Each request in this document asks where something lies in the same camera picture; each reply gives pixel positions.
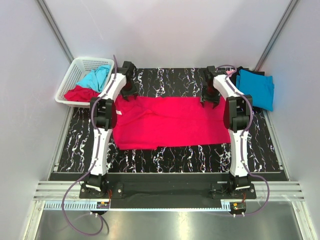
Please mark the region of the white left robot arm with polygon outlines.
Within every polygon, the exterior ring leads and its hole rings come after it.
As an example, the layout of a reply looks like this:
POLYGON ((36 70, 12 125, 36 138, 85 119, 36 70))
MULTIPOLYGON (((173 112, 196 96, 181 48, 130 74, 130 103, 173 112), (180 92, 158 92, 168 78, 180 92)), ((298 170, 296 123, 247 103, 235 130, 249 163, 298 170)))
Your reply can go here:
POLYGON ((133 81, 135 68, 130 61, 124 61, 120 68, 116 66, 102 92, 90 101, 94 140, 85 187, 97 198, 103 198, 108 193, 107 153, 111 134, 117 124, 115 101, 119 95, 125 100, 138 95, 133 81))

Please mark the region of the red t-shirt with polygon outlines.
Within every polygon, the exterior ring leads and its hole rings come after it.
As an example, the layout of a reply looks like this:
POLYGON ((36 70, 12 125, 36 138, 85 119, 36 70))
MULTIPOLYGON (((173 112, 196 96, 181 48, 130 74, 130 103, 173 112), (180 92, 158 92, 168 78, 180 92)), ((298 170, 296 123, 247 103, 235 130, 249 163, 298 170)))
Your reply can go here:
POLYGON ((129 97, 115 101, 113 138, 120 150, 155 150, 229 144, 224 126, 225 100, 217 106, 199 97, 129 97))

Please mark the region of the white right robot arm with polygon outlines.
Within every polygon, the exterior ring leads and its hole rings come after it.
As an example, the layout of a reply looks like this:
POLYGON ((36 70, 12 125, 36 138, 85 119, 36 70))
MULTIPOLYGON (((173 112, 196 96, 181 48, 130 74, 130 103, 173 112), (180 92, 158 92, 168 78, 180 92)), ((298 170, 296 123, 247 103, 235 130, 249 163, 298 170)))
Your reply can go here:
POLYGON ((200 103, 212 103, 213 107, 220 104, 220 99, 225 100, 223 124, 230 137, 231 165, 228 180, 221 191, 215 189, 213 193, 221 197, 230 196, 244 200, 250 192, 247 141, 249 128, 253 121, 252 97, 245 95, 236 88, 230 80, 232 73, 212 65, 204 70, 205 85, 202 87, 200 103))

